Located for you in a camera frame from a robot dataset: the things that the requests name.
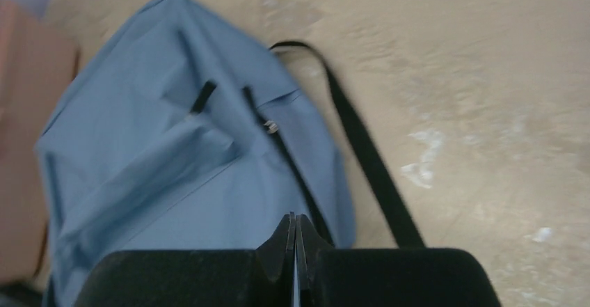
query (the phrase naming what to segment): beige floor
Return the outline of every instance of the beige floor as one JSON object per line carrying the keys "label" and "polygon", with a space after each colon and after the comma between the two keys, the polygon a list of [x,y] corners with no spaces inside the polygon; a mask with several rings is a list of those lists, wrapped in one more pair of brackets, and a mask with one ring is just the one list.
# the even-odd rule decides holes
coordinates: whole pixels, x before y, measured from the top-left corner
{"label": "beige floor", "polygon": [[[51,0],[46,20],[87,61],[146,1]],[[475,254],[505,306],[588,306],[590,0],[201,1],[325,52],[427,242]],[[317,65],[291,66],[348,158],[358,246],[392,246]]]}

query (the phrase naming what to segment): blue fabric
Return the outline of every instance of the blue fabric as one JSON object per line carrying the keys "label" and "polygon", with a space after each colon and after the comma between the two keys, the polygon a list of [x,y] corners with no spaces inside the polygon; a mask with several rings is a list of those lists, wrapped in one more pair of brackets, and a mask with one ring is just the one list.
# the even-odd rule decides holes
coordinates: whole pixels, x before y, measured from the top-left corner
{"label": "blue fabric", "polygon": [[[208,80],[205,110],[189,114]],[[37,144],[59,306],[111,252],[251,249],[284,214],[310,215],[244,86],[279,125],[335,245],[353,244],[342,157],[280,61],[193,0],[153,0],[74,80]]]}

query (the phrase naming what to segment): white stain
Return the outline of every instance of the white stain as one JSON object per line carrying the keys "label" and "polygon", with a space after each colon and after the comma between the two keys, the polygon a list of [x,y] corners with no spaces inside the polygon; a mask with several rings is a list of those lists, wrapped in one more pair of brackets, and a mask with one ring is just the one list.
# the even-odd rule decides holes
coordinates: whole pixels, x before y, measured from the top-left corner
{"label": "white stain", "polygon": [[547,299],[545,297],[540,297],[537,295],[537,293],[532,292],[530,288],[527,289],[514,289],[514,288],[510,288],[507,290],[507,292],[514,292],[516,294],[519,294],[522,298],[524,298],[524,302],[526,303],[526,305],[519,305],[519,306],[530,306],[530,307],[535,307],[535,306],[559,306],[559,303],[555,300],[551,300],[551,299]]}
{"label": "white stain", "polygon": [[416,132],[409,135],[414,139],[427,144],[428,149],[420,155],[420,162],[402,166],[401,173],[417,186],[430,189],[432,188],[432,179],[434,178],[434,172],[431,170],[432,165],[445,142],[445,135],[434,129],[428,129],[427,131]]}
{"label": "white stain", "polygon": [[321,71],[317,69],[317,67],[312,67],[310,65],[303,67],[301,70],[304,71],[304,73],[306,73],[306,75],[310,77],[318,77],[319,75],[321,75]]}
{"label": "white stain", "polygon": [[510,127],[503,129],[500,132],[500,141],[502,144],[507,145],[525,141],[527,137],[527,119],[528,115],[526,114],[516,114],[512,119]]}
{"label": "white stain", "polygon": [[275,8],[278,5],[278,1],[277,0],[262,0],[262,5],[269,7],[269,8]]}
{"label": "white stain", "polygon": [[537,232],[532,236],[532,240],[535,242],[545,242],[551,235],[553,234],[553,230],[549,227],[543,227],[537,230]]}
{"label": "white stain", "polygon": [[466,145],[479,145],[481,143],[481,138],[475,134],[465,135],[463,137],[463,143]]}

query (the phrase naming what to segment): pink object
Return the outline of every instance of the pink object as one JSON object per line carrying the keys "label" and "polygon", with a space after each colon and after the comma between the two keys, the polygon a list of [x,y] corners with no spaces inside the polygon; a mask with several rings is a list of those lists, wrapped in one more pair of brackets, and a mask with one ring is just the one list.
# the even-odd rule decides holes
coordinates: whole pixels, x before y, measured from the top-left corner
{"label": "pink object", "polygon": [[42,263],[47,210],[33,146],[77,59],[76,44],[0,0],[0,283]]}

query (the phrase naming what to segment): shoulder strap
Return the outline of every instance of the shoulder strap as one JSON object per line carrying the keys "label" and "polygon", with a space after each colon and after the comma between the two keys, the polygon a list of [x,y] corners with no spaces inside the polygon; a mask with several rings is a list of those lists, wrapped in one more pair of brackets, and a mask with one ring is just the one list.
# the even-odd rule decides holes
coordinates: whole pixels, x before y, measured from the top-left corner
{"label": "shoulder strap", "polygon": [[381,206],[381,210],[385,215],[385,219],[388,222],[397,245],[400,248],[424,248],[424,241],[422,241],[422,237],[412,220],[408,208],[401,199],[395,183],[390,177],[377,148],[373,144],[367,128],[363,125],[349,99],[344,94],[339,81],[336,79],[326,59],[314,47],[305,42],[296,40],[281,41],[270,47],[270,50],[273,51],[279,47],[301,47],[311,52],[320,60],[326,71],[332,101],[336,106],[340,122],[346,132],[346,137],[351,144],[365,177],[371,185],[375,198],[377,198]]}

